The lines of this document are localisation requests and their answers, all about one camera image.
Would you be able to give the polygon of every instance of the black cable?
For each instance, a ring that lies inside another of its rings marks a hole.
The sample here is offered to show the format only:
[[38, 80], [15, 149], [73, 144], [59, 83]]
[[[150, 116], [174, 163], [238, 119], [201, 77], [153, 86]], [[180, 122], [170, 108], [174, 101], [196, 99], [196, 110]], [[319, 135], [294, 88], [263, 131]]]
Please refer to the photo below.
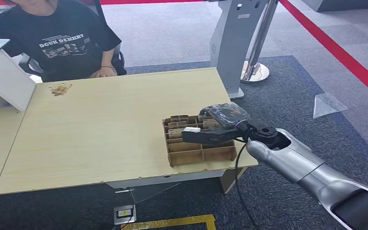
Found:
[[238, 142], [246, 143], [246, 141], [241, 140], [241, 139], [237, 139], [237, 138], [235, 138], [234, 140], [236, 140], [236, 141], [238, 141]]
[[239, 158], [242, 154], [242, 151], [245, 149], [246, 147], [246, 143], [242, 146], [241, 151], [239, 151], [238, 157], [236, 157], [236, 162], [235, 162], [235, 187], [236, 187], [236, 191], [238, 192], [238, 196], [239, 196], [239, 200], [241, 201], [242, 207], [243, 209], [246, 211], [247, 216], [250, 219], [250, 222], [253, 224], [253, 226], [255, 227], [255, 229], [259, 229], [258, 225], [256, 224], [256, 221], [253, 219], [252, 215], [250, 214], [250, 211], [248, 210], [245, 201], [243, 200], [242, 194], [241, 194], [241, 190], [239, 189], [239, 185], [238, 185], [238, 165], [239, 165]]
[[[135, 206], [135, 198], [133, 197], [133, 194], [132, 194], [132, 191], [129, 189], [129, 193], [130, 193], [130, 197], [132, 198], [132, 206]], [[129, 220], [127, 221], [127, 223], [123, 226], [123, 227], [121, 227], [120, 228], [120, 230], [121, 229], [124, 229], [128, 224], [129, 224], [129, 222], [132, 220], [132, 217], [133, 217], [133, 213], [132, 213], [132, 215], [130, 216], [130, 218], [129, 218]]]

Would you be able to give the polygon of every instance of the floor power outlet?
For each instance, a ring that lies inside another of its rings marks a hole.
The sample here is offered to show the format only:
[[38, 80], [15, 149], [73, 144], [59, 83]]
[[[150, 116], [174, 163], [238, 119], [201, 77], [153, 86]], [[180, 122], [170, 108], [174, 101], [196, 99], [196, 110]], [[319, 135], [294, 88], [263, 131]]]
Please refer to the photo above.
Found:
[[136, 206], [126, 205], [114, 207], [114, 224], [128, 224], [136, 221]]

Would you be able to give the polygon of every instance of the silver robot arm segment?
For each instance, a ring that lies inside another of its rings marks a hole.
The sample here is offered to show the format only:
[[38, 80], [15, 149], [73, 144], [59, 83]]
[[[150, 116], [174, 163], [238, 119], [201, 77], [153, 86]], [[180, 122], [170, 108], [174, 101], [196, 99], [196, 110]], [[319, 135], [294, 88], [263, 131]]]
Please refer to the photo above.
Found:
[[327, 166], [289, 132], [276, 130], [290, 140], [287, 147], [271, 150], [253, 140], [246, 145], [249, 154], [301, 186], [346, 229], [368, 230], [368, 186]]

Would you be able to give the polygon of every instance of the white label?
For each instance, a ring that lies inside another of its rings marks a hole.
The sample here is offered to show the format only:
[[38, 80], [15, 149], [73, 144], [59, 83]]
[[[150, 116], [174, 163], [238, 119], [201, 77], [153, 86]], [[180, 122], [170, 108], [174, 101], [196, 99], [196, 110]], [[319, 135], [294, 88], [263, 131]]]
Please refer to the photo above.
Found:
[[249, 13], [246, 13], [246, 14], [239, 14], [238, 15], [238, 19], [241, 19], [241, 18], [249, 18], [250, 17], [250, 14]]

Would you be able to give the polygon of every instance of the black t-shirt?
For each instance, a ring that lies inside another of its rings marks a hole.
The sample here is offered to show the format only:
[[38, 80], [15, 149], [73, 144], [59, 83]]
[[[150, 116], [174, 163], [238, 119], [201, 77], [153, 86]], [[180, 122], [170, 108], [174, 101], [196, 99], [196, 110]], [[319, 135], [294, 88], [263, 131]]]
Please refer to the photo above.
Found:
[[85, 78], [101, 67], [102, 52], [121, 43], [88, 6], [58, 0], [50, 16], [36, 16], [14, 6], [0, 14], [0, 38], [11, 41], [11, 56], [26, 53], [45, 71], [43, 81]]

